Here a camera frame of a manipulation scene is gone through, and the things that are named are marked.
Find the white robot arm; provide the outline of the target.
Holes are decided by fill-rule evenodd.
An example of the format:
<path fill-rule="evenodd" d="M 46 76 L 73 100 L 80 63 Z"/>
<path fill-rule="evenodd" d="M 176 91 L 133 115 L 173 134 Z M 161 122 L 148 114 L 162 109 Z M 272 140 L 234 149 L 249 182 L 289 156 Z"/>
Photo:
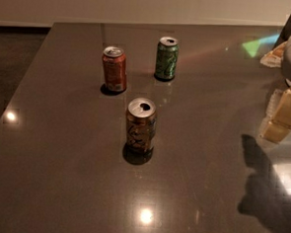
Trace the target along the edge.
<path fill-rule="evenodd" d="M 270 51 L 260 62 L 266 63 L 269 67 L 276 67 L 275 61 L 278 61 L 289 87 L 285 91 L 275 90 L 271 95 L 260 136 L 278 143 L 291 133 L 291 37 Z"/>

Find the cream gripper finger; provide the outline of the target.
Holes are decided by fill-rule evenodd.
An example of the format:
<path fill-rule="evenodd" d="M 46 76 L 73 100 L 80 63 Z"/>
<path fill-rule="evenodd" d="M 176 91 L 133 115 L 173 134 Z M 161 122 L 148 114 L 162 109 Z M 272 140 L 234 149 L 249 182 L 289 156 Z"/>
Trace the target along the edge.
<path fill-rule="evenodd" d="M 273 143 L 281 142 L 291 133 L 291 89 L 275 89 L 261 123 L 260 137 Z"/>

